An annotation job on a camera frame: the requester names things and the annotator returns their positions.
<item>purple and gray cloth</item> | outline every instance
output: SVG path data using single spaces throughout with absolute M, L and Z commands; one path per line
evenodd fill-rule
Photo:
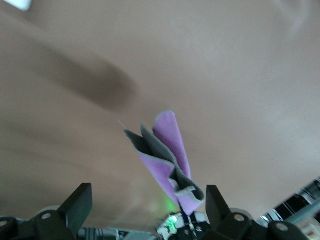
M 144 165 L 165 193 L 190 216 L 203 202 L 203 191 L 191 180 L 190 165 L 175 113 L 162 112 L 155 120 L 153 133 L 141 125 L 139 136 L 124 131 Z

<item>screw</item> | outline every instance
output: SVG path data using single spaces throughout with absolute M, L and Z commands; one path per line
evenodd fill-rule
M 48 218 L 50 218 L 50 217 L 51 217 L 51 213 L 45 213 L 45 214 L 43 214 L 43 215 L 41 216 L 41 218 L 42 218 L 43 220 L 48 219 Z
M 0 228 L 4 227 L 5 225 L 8 224 L 8 221 L 4 220 L 4 221 L 0 221 Z
M 280 223 L 280 222 L 277 223 L 275 226 L 277 229 L 279 229 L 280 231 L 283 231 L 283 232 L 286 232 L 289 230 L 289 228 L 286 225 L 284 225 L 283 223 Z
M 234 219 L 238 222 L 244 222 L 245 221 L 245 217 L 240 215 L 240 214 L 236 214 L 234 215 Z

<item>white plastic part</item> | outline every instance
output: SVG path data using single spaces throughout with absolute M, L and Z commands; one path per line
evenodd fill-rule
M 30 9 L 31 2 L 32 2 L 32 0 L 3 0 L 3 1 L 7 2 L 8 4 L 11 4 L 12 6 L 22 11 L 28 11 Z

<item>purple cloth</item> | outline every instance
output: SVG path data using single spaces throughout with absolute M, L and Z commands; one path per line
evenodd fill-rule
M 164 111 L 156 118 L 153 126 L 153 134 L 171 150 L 184 175 L 191 179 L 187 153 L 176 115 L 173 111 Z
M 190 179 L 189 162 L 175 114 L 172 111 L 166 111 L 159 115 L 154 129 L 156 133 L 152 134 L 142 125 L 142 137 L 129 130 L 124 132 L 162 189 L 190 216 L 203 203 L 205 196 Z M 157 138 L 156 134 L 168 145 Z M 173 152 L 179 154 L 180 164 Z

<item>beige surface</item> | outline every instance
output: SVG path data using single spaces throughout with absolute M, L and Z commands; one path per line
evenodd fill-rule
M 317 0 L 0 1 L 0 215 L 91 182 L 87 226 L 153 229 L 171 202 L 118 121 L 166 109 L 193 180 L 262 215 L 319 176 L 319 28 Z

